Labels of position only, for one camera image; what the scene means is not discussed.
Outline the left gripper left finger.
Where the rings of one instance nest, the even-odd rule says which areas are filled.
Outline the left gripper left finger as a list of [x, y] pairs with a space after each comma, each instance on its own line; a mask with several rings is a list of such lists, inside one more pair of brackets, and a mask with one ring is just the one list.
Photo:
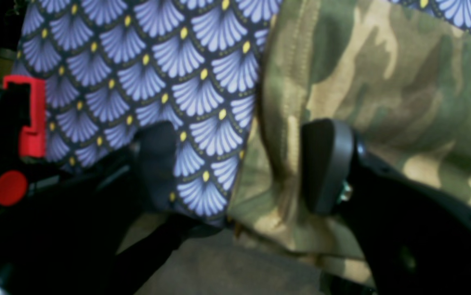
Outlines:
[[0, 295], [132, 295], [178, 248], [170, 220], [119, 252], [135, 220], [168, 207], [170, 123], [143, 129], [86, 173], [0, 213]]

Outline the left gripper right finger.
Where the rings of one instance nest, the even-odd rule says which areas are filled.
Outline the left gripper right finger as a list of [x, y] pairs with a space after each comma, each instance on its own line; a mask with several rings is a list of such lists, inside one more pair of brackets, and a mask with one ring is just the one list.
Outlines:
[[380, 295], [471, 295], [471, 207], [370, 153], [339, 120], [303, 125], [310, 212], [351, 229]]

